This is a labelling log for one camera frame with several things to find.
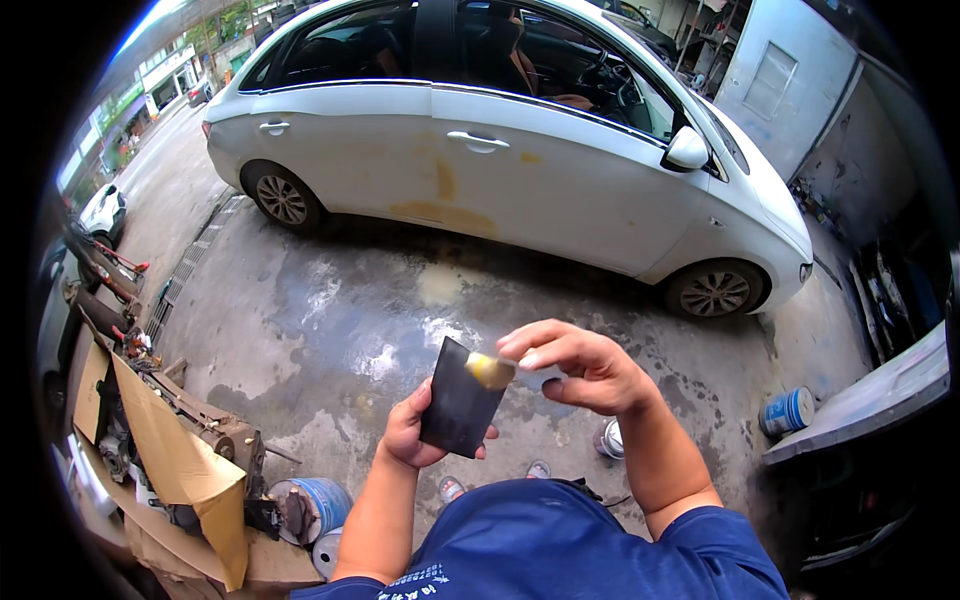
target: white sedan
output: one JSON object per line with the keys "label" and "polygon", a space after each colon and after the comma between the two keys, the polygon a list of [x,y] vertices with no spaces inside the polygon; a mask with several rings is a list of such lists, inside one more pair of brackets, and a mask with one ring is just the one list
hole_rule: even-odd
{"label": "white sedan", "polygon": [[790,193],[624,23],[586,0],[329,0],[209,103],[207,151],[293,231],[372,215],[661,284],[681,313],[781,304],[813,262]]}

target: car door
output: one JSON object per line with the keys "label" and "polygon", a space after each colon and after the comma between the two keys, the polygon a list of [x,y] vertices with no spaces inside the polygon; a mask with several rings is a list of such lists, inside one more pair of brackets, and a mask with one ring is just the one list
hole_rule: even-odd
{"label": "car door", "polygon": [[412,77],[416,5],[353,4],[291,32],[252,102],[259,153],[331,211],[389,214],[434,187],[417,152],[431,113],[430,82]]}
{"label": "car door", "polygon": [[[643,112],[643,118],[631,117],[635,125],[598,115],[602,108],[587,107],[576,95],[600,101],[609,94],[592,89],[587,80],[557,81],[570,64],[536,64],[540,56],[556,58],[556,47],[543,53],[528,45],[529,55],[519,58],[528,69],[532,62],[536,72],[551,74],[536,76],[537,92],[505,91],[505,77],[485,80],[487,73],[515,62],[508,56],[495,68],[488,64],[504,47],[483,40],[504,37],[497,31],[502,19],[502,10],[484,15],[475,6],[457,15],[457,35],[475,39],[459,40],[467,49],[461,81],[433,85],[434,133],[442,140],[438,171],[445,181],[433,218],[446,228],[641,275],[680,239],[706,196],[708,173],[674,173],[660,166],[671,125],[682,119],[675,119],[674,109],[646,81],[628,89],[634,97],[646,92],[642,110],[632,105],[636,114]],[[565,40],[571,64],[589,50],[574,41],[586,34],[563,33],[569,25],[551,22],[548,13],[524,11],[523,20],[531,26],[536,22],[538,36],[554,32]],[[486,28],[492,33],[484,33]],[[592,51],[599,60],[602,50]],[[622,61],[617,69],[638,77]],[[615,118],[629,120],[622,112]]]}

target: metal bucket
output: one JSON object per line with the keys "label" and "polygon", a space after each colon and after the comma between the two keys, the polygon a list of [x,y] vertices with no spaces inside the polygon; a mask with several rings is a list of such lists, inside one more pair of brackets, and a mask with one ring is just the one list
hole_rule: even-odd
{"label": "metal bucket", "polygon": [[813,422],[815,411],[813,394],[807,388],[797,388],[770,399],[760,409],[760,429],[770,437],[797,431]]}
{"label": "metal bucket", "polygon": [[337,552],[340,550],[340,534],[343,531],[343,527],[337,527],[313,544],[313,565],[327,581],[333,577],[333,569],[337,568]]}
{"label": "metal bucket", "polygon": [[623,437],[620,435],[619,421],[604,421],[593,434],[593,447],[603,456],[623,460]]}
{"label": "metal bucket", "polygon": [[[316,518],[307,530],[306,543],[344,526],[347,513],[353,507],[353,499],[340,482],[324,477],[284,479],[270,488],[270,497],[279,501],[294,488],[306,492],[313,516]],[[300,544],[285,525],[280,525],[280,536],[290,543]]]}

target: concrete floor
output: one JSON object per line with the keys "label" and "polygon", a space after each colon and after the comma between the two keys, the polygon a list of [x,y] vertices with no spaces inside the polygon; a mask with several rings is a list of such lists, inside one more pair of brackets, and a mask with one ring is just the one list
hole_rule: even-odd
{"label": "concrete floor", "polygon": [[[224,189],[205,155],[202,111],[174,115],[123,176],[132,201],[122,248],[154,263],[148,300]],[[818,254],[833,252],[814,242]],[[847,294],[818,265],[800,294],[760,318],[691,322],[652,297],[623,276],[399,223],[339,216],[324,235],[302,238],[246,200],[188,281],[159,350],[189,361],[187,391],[243,413],[268,442],[302,458],[297,467],[268,455],[269,482],[332,477],[356,495],[390,408],[432,373],[445,335],[492,351],[515,326],[576,323],[614,338],[658,381],[724,502],[751,519],[781,568],[795,566],[784,558],[789,519],[760,464],[771,443],[756,414],[786,389],[806,385],[826,398],[869,370]],[[603,419],[545,400],[549,376],[524,374],[507,391],[486,461],[450,456],[423,471],[415,545],[440,508],[445,474],[470,488],[521,476],[542,458],[556,476],[586,476],[608,502],[629,495],[623,465],[591,447]],[[612,510],[628,531],[647,535],[632,498]]]}

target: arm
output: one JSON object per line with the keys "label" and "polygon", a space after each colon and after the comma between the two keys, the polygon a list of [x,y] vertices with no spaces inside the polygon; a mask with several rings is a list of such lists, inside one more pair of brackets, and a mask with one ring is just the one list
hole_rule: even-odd
{"label": "arm", "polygon": [[549,320],[517,329],[497,347],[501,356],[519,361],[523,369],[557,365],[571,375],[543,384],[543,394],[551,400],[617,415],[631,492],[654,540],[683,513],[722,506],[700,450],[650,376],[616,342]]}
{"label": "arm", "polygon": [[[420,441],[420,416],[430,405],[431,379],[390,411],[367,483],[344,524],[337,567],[330,581],[359,576],[389,584],[406,571],[413,545],[414,496],[420,469],[446,456],[445,450]],[[491,425],[486,437],[494,439],[497,435]],[[487,449],[481,445],[476,457],[486,456]]]}

